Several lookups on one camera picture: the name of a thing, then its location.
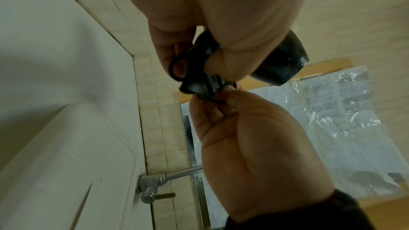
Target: plastic sheet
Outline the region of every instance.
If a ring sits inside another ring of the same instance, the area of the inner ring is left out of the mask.
[[[372,91],[366,67],[357,67],[249,92],[289,111],[307,132],[336,188],[366,198],[401,192],[390,174],[409,173],[407,162],[374,112]],[[187,112],[188,104],[182,104],[182,110]],[[194,129],[192,136],[196,160],[201,163],[201,144]],[[212,206],[212,227],[221,227],[225,211],[211,190],[204,188],[208,207]]]

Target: white wall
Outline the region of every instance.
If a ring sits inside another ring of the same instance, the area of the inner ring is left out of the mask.
[[[84,101],[129,137],[144,173],[131,56],[74,0],[0,0],[0,133],[22,134],[22,121]],[[13,134],[0,141],[13,146]],[[144,219],[139,229],[152,228],[150,207],[137,202],[134,210]]]

